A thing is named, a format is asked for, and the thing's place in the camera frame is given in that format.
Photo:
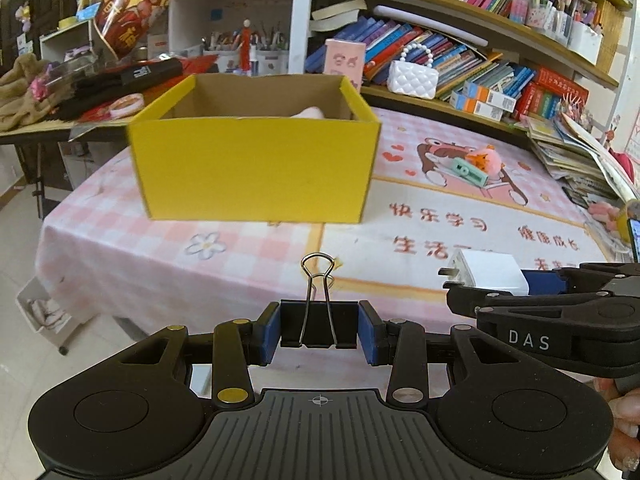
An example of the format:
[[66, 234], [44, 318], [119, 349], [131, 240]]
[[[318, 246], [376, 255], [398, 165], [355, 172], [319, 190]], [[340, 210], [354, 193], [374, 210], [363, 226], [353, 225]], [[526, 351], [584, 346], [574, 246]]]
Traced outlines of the person's right hand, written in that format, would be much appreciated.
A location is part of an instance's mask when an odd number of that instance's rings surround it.
[[605, 378], [594, 378], [593, 385], [608, 404], [614, 419], [614, 429], [608, 442], [612, 464], [623, 472], [637, 472], [640, 456], [639, 389], [621, 394], [616, 389], [614, 380]]

